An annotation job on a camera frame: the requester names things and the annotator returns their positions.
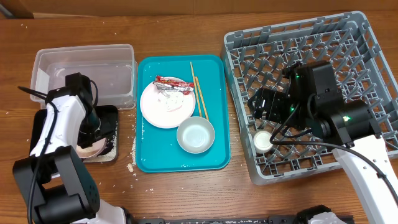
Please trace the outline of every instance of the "wooden table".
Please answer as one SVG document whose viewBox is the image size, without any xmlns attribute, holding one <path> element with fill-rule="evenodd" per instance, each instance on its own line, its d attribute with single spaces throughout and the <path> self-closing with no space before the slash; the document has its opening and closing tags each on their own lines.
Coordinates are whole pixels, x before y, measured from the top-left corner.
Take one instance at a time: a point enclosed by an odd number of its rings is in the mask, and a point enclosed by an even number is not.
<svg viewBox="0 0 398 224">
<path fill-rule="evenodd" d="M 398 13 L 365 12 L 389 62 L 398 74 Z M 97 17 L 0 21 L 0 220 L 27 223 L 26 205 L 12 176 L 12 165 L 27 157 L 32 122 L 39 104 L 16 86 L 30 86 L 40 49 L 96 44 L 131 44 L 137 62 L 155 55 L 216 54 L 223 36 L 259 27 L 331 13 L 270 13 L 214 16 Z M 228 94 L 231 162 L 222 170 L 145 174 L 132 161 L 131 125 L 136 111 L 120 114 L 120 155 L 115 164 L 87 165 L 101 198 L 124 206 L 136 218 L 238 218 L 295 214 L 324 204 L 339 215 L 367 223 L 364 210 L 342 170 L 279 184 L 256 186 L 249 179 L 238 135 L 235 109 Z M 398 169 L 398 160 L 392 162 Z"/>
</svg>

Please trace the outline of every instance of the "wooden chopstick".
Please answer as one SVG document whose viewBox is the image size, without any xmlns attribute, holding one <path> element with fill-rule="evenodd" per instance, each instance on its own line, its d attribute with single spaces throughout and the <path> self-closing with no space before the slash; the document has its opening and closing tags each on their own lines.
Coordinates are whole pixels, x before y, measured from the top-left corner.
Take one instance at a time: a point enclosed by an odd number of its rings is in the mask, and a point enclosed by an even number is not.
<svg viewBox="0 0 398 224">
<path fill-rule="evenodd" d="M 209 120 L 209 116 L 207 116 L 207 110 L 206 110 L 205 100 L 203 99 L 203 95 L 201 94 L 199 79 L 198 79 L 198 77 L 195 77 L 195 78 L 196 78 L 196 80 L 197 80 L 197 85 L 198 85 L 198 89 L 199 89 L 200 99 L 201 99 L 201 103 L 202 103 L 202 105 L 203 105 L 203 109 L 205 110 L 206 119 Z"/>
<path fill-rule="evenodd" d="M 193 85 L 195 86 L 195 94 L 197 96 L 197 103 L 198 103 L 198 108 L 199 108 L 199 116 L 201 116 L 201 108 L 200 108 L 200 102 L 199 102 L 199 97 L 198 97 L 197 81 L 195 80 L 195 74 L 193 72 L 192 62 L 191 62 L 191 72 L 192 72 Z"/>
</svg>

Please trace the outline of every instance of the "dish rack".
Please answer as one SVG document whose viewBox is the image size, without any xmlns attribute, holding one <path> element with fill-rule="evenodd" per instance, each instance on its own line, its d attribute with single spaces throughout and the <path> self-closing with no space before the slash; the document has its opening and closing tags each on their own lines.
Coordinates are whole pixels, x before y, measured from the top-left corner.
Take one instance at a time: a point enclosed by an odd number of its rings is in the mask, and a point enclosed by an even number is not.
<svg viewBox="0 0 398 224">
<path fill-rule="evenodd" d="M 341 168 L 323 146 L 274 146 L 268 153 L 256 153 L 254 133 L 259 129 L 271 133 L 279 124 L 254 119 L 248 99 L 263 86 L 286 91 L 289 81 L 281 70 L 298 61 L 330 61 L 345 102 L 360 99 L 370 106 L 389 157 L 398 157 L 398 86 L 362 12 L 230 32 L 224 36 L 221 57 L 253 183 L 271 184 Z M 315 139 L 306 134 L 296 141 Z"/>
</svg>

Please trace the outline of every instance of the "gray bowl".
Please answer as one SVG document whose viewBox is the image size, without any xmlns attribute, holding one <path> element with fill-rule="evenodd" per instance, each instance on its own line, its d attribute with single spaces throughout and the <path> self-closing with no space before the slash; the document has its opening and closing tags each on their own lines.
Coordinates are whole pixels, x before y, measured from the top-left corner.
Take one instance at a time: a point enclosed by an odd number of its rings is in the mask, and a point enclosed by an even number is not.
<svg viewBox="0 0 398 224">
<path fill-rule="evenodd" d="M 188 118 L 177 129 L 177 141 L 181 148 L 193 154 L 209 149 L 215 136 L 213 125 L 201 117 Z"/>
</svg>

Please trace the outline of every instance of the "plastic bin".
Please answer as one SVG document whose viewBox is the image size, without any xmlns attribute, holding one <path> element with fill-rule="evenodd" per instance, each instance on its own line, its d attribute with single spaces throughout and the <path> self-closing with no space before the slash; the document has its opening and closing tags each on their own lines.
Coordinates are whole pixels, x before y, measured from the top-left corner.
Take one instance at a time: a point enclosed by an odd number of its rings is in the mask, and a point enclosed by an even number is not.
<svg viewBox="0 0 398 224">
<path fill-rule="evenodd" d="M 224 37 L 222 60 L 253 183 L 270 184 L 341 167 L 331 151 L 320 146 L 274 146 L 268 153 L 256 153 L 253 134 L 259 129 L 272 132 L 279 124 L 255 120 L 248 99 L 262 86 L 285 91 L 288 80 L 280 71 L 297 61 L 329 60 L 345 100 L 361 99 L 370 106 L 389 157 L 398 157 L 398 86 L 362 12 L 230 32 Z M 296 141 L 314 139 L 307 134 Z"/>
<path fill-rule="evenodd" d="M 65 86 L 65 76 L 80 72 L 98 86 L 98 105 L 136 106 L 137 65 L 129 44 L 43 49 L 37 52 L 30 88 L 47 93 Z M 30 96 L 44 108 L 44 100 Z"/>
</svg>

